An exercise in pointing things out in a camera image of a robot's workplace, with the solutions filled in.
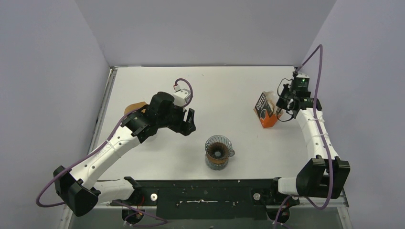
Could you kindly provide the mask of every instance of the screw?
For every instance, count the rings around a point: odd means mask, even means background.
[[[158,195],[156,195],[156,193],[152,193],[152,195],[150,196],[150,200],[156,201],[157,199],[158,199]]]
[[[260,200],[260,194],[258,194],[258,193],[253,194],[253,199]]]

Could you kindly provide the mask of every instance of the white table surface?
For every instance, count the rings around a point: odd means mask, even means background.
[[[263,129],[253,108],[263,91],[276,90],[284,67],[123,67],[118,68],[98,144],[111,132],[124,109],[150,102],[159,91],[173,93],[177,78],[193,86],[189,108],[195,110],[197,130],[189,136],[167,128],[156,138],[127,152],[101,179],[131,176],[135,180],[253,179],[293,177],[307,163],[306,146],[295,120]],[[211,170],[204,161],[205,141],[228,137],[235,150],[228,166]]]

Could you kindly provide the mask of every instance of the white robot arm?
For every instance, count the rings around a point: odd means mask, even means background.
[[[301,127],[307,145],[309,162],[296,177],[278,179],[279,193],[286,195],[299,195],[305,197],[325,198],[329,191],[329,164],[328,154],[322,140],[325,137],[327,147],[333,164],[333,187],[331,198],[338,198],[350,171],[347,161],[341,161],[333,148],[328,133],[326,132],[322,107],[319,100],[316,104],[316,117],[314,117],[314,99],[308,91],[309,77],[302,73],[294,72],[291,84],[285,84],[280,98],[277,101],[279,110],[292,111]],[[316,123],[319,121],[322,134]]]
[[[173,95],[159,92],[152,97],[149,105],[128,114],[114,129],[112,137],[93,151],[91,157],[56,180],[56,193],[76,216],[86,214],[97,203],[131,197],[137,184],[130,177],[106,181],[98,179],[126,152],[155,135],[159,128],[167,127],[185,136],[196,130],[194,110],[189,109],[184,121],[184,107],[191,100],[192,93],[180,89],[178,85],[174,88],[176,92]],[[54,176],[63,170],[63,166],[58,167]]]

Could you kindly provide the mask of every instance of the white wall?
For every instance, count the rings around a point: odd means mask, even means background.
[[[108,71],[73,0],[0,0],[0,228],[57,228],[35,197],[86,154]]]
[[[312,51],[324,45],[320,101],[351,173],[345,186],[357,229],[405,224],[405,1],[338,0]],[[312,75],[318,57],[304,67]]]
[[[299,64],[336,0],[76,0],[111,66]]]

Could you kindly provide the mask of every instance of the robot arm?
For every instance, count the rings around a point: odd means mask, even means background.
[[[309,162],[296,177],[278,179],[278,191],[286,195],[326,198],[329,190],[328,155],[314,117],[314,99],[310,97],[311,92],[308,91],[308,84],[309,77],[307,75],[294,73],[291,84],[284,85],[277,101],[277,107],[279,107],[277,114],[281,109],[292,111],[293,118],[298,121],[307,145],[309,158]],[[349,162],[340,160],[330,143],[319,100],[316,104],[316,114],[332,158],[334,178],[331,198],[336,199],[339,197],[349,175],[350,165]]]
[[[184,136],[195,131],[194,110],[189,109],[184,121],[186,110],[183,106],[191,96],[186,89],[179,89],[173,95],[158,92],[149,105],[123,119],[112,138],[103,143],[101,149],[96,149],[97,153],[57,179],[56,193],[76,216],[86,214],[97,203],[126,200],[135,195],[134,190],[139,185],[130,177],[108,181],[98,179],[126,152],[155,135],[159,128],[167,127]],[[64,169],[63,166],[58,167],[53,175],[58,175]]]

